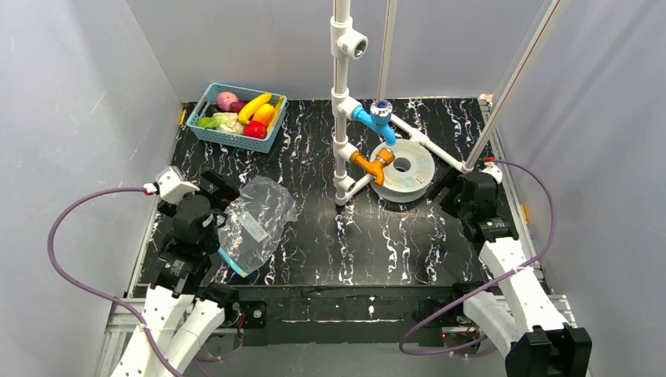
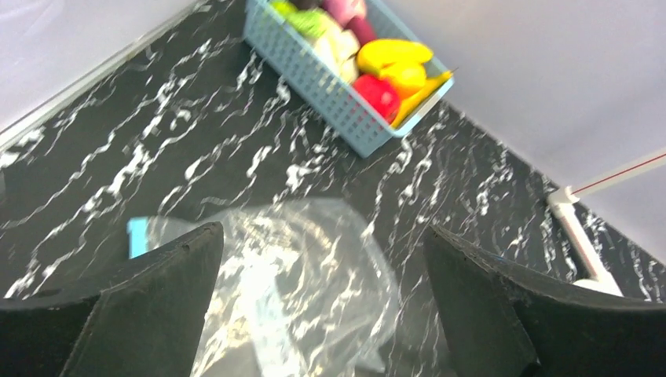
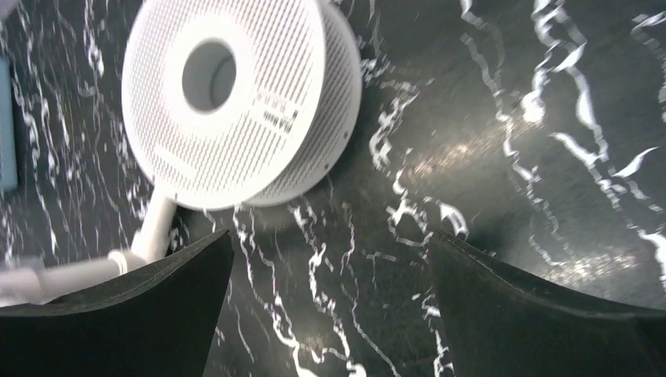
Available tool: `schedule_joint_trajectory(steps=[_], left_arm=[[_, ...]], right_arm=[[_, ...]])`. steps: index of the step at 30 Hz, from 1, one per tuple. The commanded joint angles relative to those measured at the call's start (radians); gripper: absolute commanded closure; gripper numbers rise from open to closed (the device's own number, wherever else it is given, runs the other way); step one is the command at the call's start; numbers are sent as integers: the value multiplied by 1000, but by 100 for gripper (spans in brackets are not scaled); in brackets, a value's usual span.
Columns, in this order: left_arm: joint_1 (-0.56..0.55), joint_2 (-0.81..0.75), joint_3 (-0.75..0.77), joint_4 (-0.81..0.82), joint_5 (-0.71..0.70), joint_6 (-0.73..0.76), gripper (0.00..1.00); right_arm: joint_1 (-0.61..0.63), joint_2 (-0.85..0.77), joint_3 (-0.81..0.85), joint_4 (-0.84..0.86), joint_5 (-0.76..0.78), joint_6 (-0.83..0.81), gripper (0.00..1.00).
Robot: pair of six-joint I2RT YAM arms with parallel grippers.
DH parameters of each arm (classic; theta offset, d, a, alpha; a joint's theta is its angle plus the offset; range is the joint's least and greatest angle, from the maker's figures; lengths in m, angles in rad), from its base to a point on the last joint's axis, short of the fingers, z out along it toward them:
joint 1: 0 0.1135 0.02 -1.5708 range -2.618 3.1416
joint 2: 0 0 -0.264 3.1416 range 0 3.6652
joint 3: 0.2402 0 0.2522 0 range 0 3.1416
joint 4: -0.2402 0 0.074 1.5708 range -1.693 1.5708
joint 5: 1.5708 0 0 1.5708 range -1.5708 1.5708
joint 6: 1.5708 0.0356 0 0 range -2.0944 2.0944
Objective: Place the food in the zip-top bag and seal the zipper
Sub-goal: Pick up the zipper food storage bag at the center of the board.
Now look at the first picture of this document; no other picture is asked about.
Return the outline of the red toy apple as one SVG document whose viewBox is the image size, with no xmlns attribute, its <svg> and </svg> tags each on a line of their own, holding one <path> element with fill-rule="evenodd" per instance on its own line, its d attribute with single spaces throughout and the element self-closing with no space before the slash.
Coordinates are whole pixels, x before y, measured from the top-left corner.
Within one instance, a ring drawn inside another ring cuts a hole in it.
<svg viewBox="0 0 666 377">
<path fill-rule="evenodd" d="M 243 128 L 243 135 L 256 139 L 264 139 L 267 137 L 267 127 L 259 121 L 250 121 Z"/>
</svg>

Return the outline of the orange toy mango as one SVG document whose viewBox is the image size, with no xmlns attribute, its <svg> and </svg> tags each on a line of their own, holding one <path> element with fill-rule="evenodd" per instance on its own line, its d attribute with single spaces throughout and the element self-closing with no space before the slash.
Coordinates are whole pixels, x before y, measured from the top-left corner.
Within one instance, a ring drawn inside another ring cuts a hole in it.
<svg viewBox="0 0 666 377">
<path fill-rule="evenodd" d="M 265 103 L 254 112 L 252 115 L 252 121 L 256 121 L 264 126 L 268 126 L 271 119 L 273 118 L 274 112 L 275 107 L 270 103 Z"/>
</svg>

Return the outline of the yellow toy banana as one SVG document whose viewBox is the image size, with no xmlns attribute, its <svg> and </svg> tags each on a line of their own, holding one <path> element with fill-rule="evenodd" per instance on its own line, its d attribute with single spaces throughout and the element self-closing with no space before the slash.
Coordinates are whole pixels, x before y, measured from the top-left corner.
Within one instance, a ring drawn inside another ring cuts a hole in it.
<svg viewBox="0 0 666 377">
<path fill-rule="evenodd" d="M 254 112 L 263 104 L 269 103 L 270 100 L 272 99 L 273 95 L 271 93 L 263 93 L 250 102 L 246 104 L 246 106 L 242 109 L 240 113 L 238 113 L 238 121 L 246 125 L 252 120 L 252 115 Z"/>
</svg>

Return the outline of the clear zip top bag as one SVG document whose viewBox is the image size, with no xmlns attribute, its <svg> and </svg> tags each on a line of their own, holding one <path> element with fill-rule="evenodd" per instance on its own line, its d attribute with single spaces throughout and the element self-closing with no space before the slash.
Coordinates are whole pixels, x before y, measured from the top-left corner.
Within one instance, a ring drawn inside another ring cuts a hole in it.
<svg viewBox="0 0 666 377">
<path fill-rule="evenodd" d="M 268 177 L 249 180 L 218 217 L 218 253 L 237 275 L 260 269 L 278 248 L 284 228 L 298 218 L 298 206 L 289 191 Z"/>
</svg>

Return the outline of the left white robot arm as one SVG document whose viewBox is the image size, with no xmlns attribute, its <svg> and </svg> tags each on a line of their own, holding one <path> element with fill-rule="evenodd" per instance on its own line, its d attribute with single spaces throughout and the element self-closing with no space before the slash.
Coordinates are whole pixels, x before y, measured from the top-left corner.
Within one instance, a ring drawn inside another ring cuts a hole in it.
<svg viewBox="0 0 666 377">
<path fill-rule="evenodd" d="M 167 167 L 148 186 L 159 195 L 158 210 L 170 218 L 171 229 L 159 248 L 142 319 L 114 376 L 182 373 L 231 307 L 231 287 L 200 285 L 220 247 L 218 230 L 227 220 L 223 211 L 240 193 L 211 171 L 204 177 L 217 190 L 208 192 L 186 181 L 177 167 Z"/>
</svg>

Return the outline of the light blue plastic basket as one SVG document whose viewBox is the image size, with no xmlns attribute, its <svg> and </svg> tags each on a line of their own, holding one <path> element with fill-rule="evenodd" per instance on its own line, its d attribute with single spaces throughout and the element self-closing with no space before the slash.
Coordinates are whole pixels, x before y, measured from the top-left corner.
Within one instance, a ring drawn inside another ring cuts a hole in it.
<svg viewBox="0 0 666 377">
<path fill-rule="evenodd" d="M 221 130 L 205 129 L 198 126 L 198 122 L 205 116 L 208 107 L 216 102 L 217 95 L 224 91 L 229 91 L 237 95 L 242 101 L 253 100 L 255 97 L 263 94 L 261 90 L 254 90 L 240 86 L 225 85 L 219 82 L 212 82 L 203 92 L 202 97 L 196 103 L 196 106 L 185 121 L 185 125 L 201 141 L 209 141 L 220 145 L 226 145 L 235 148 L 268 153 L 279 133 L 279 130 L 287 114 L 287 97 L 282 94 L 273 93 L 269 101 L 271 105 L 278 107 L 276 120 L 270 127 L 266 137 L 259 139 L 255 137 L 243 136 L 242 134 L 231 134 Z"/>
</svg>

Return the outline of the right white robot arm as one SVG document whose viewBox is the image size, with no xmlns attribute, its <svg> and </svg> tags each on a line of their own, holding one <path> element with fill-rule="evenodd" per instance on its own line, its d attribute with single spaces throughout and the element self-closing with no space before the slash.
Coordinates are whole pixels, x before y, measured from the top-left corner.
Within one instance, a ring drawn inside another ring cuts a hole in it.
<svg viewBox="0 0 666 377">
<path fill-rule="evenodd" d="M 498 214 L 501 173 L 495 168 L 458 176 L 441 201 L 494 277 L 507 305 L 484 289 L 463 302 L 463 312 L 504 357 L 509 376 L 586 376 L 592 341 L 555 307 L 538 281 L 513 222 Z"/>
</svg>

